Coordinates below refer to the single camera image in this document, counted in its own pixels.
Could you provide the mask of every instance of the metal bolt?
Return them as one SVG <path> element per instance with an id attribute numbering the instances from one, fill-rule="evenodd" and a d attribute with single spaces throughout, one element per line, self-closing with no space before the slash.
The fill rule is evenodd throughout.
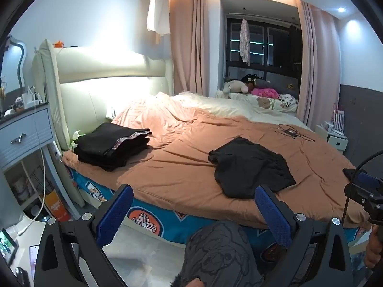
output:
<path id="1" fill-rule="evenodd" d="M 296 215 L 296 218 L 299 220 L 299 221 L 304 221 L 306 220 L 306 216 L 304 214 L 297 214 Z"/>
<path id="2" fill-rule="evenodd" d="M 340 225 L 340 220 L 338 218 L 333 218 L 332 223 L 335 225 Z"/>
<path id="3" fill-rule="evenodd" d="M 90 212 L 86 212 L 82 215 L 82 219 L 85 221 L 89 220 L 90 218 L 92 218 L 92 214 Z"/>
<path id="4" fill-rule="evenodd" d="M 52 225 L 52 224 L 55 223 L 55 222 L 56 222 L 56 218 L 51 217 L 51 218 L 48 219 L 48 222 L 47 222 L 47 223 L 48 223 L 49 225 Z"/>

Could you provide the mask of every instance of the window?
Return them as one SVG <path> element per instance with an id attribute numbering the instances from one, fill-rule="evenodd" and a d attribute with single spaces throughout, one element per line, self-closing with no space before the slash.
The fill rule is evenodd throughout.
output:
<path id="1" fill-rule="evenodd" d="M 242 19 L 227 19 L 226 76 L 241 79 L 257 74 L 269 81 L 300 86 L 302 34 L 295 26 L 286 28 L 248 21 L 250 30 L 250 66 L 239 56 Z"/>

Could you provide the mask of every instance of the white charging cable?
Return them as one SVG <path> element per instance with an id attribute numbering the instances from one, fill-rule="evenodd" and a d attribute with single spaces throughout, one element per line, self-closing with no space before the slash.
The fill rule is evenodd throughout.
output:
<path id="1" fill-rule="evenodd" d="M 31 91 L 31 89 L 30 89 L 29 86 L 28 86 L 28 91 L 30 91 L 31 94 L 33 95 L 33 101 L 34 101 L 34 99 L 35 99 L 35 95 L 36 95 L 36 94 L 32 93 L 32 91 Z M 35 103 L 34 103 L 34 114 L 36 114 L 36 104 L 35 104 Z M 38 133 L 38 131 L 37 131 L 36 122 L 34 123 L 34 126 L 35 126 L 35 128 L 36 128 L 37 138 L 39 138 L 39 133 Z M 37 219 L 37 217 L 39 216 L 39 214 L 41 213 L 41 211 L 42 211 L 43 208 L 44 208 L 44 202 L 45 202 L 45 163 L 44 163 L 44 155 L 43 155 L 43 150 L 42 150 L 42 148 L 40 148 L 40 152 L 41 152 L 41 158 L 43 159 L 43 172 L 44 172 L 44 184 L 43 184 L 43 191 L 44 191 L 44 192 L 43 192 L 43 202 L 42 202 L 42 204 L 41 204 L 41 208 L 40 208 L 38 214 L 32 219 L 31 222 L 29 222 L 29 224 L 28 224 L 26 227 L 24 227 L 24 229 L 22 229 L 19 233 L 17 233 L 17 236 L 22 235 L 22 234 L 29 228 L 29 226 L 32 224 L 32 222 L 34 222 L 34 221 Z M 25 165 L 24 165 L 23 160 L 22 160 L 22 167 L 23 167 L 23 169 L 24 169 L 24 172 L 25 172 L 25 174 L 26 174 L 26 177 L 27 177 L 28 180 L 29 180 L 29 183 L 33 186 L 31 177 L 29 176 L 29 174 L 28 174 L 28 172 L 27 172 L 27 170 L 26 170 L 26 168 L 25 168 Z"/>

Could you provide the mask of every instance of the cream leather headboard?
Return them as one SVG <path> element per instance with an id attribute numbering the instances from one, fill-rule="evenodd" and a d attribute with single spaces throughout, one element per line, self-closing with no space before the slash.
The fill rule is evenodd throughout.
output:
<path id="1" fill-rule="evenodd" d="M 35 53 L 36 91 L 48 101 L 56 142 L 68 150 L 75 131 L 92 132 L 133 98 L 173 95 L 173 61 L 91 47 L 56 49 L 46 39 Z"/>

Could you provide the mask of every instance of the cabinet knob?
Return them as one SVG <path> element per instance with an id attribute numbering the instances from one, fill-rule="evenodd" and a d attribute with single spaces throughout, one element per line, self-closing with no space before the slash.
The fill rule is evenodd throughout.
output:
<path id="1" fill-rule="evenodd" d="M 19 137 L 11 140 L 11 144 L 19 144 L 25 136 L 26 134 L 22 133 Z"/>

